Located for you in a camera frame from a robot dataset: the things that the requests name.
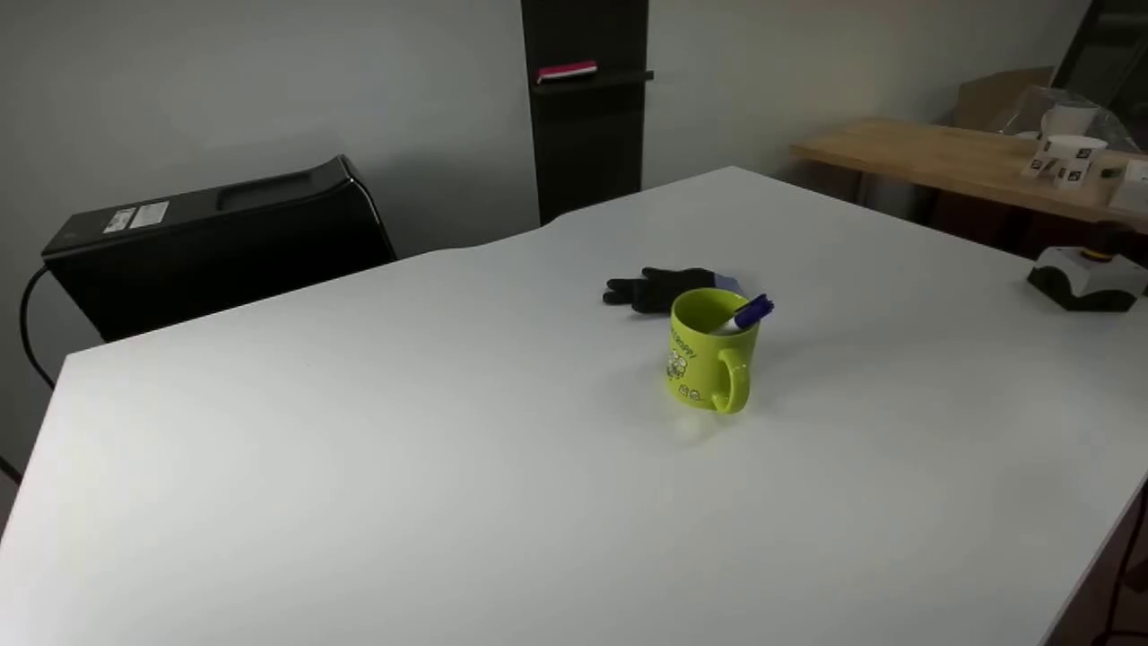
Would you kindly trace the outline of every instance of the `black cabinet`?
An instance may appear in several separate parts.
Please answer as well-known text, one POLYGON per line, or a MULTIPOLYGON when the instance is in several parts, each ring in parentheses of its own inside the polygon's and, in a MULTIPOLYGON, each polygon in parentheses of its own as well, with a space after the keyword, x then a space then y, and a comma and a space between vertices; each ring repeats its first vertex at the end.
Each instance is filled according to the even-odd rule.
POLYGON ((541 223, 643 191, 646 0, 524 0, 541 223), (540 70, 591 77, 540 84, 540 70))

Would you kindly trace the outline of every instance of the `white tabletop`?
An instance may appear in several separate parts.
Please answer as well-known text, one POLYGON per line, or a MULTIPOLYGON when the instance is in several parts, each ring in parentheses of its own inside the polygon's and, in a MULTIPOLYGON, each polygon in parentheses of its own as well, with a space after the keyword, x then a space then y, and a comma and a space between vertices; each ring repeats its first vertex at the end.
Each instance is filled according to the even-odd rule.
POLYGON ((0 546, 16 646, 1040 642, 1146 479, 1148 315, 725 170, 79 353, 0 546), (743 417, 605 278, 780 314, 743 417))

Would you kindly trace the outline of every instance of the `mug handle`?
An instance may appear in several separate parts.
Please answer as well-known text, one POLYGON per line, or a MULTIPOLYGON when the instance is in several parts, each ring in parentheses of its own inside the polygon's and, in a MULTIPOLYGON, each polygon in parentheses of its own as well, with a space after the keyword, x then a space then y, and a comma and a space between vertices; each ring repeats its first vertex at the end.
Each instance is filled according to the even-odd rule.
POLYGON ((750 365, 733 347, 717 353, 717 363, 725 365, 730 392, 713 396, 713 410, 717 414, 739 414, 745 406, 745 398, 750 398, 750 365))

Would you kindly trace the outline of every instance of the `yellow-green mug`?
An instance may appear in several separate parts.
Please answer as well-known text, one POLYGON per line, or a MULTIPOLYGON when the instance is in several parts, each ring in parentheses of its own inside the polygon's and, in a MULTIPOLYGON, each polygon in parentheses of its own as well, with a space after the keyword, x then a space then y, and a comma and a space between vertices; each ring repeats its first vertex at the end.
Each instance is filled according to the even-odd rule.
POLYGON ((720 286, 696 286, 674 297, 668 363, 668 392, 674 398, 720 417, 745 410, 757 328, 725 329, 743 307, 743 295, 720 286))

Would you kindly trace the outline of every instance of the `black box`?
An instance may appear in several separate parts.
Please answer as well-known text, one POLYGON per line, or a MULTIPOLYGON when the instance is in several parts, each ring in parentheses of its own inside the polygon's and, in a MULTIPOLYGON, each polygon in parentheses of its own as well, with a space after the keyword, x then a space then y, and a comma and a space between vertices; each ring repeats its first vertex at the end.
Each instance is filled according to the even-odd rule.
POLYGON ((106 340, 396 264, 350 160, 308 171, 79 211, 48 271, 106 340))

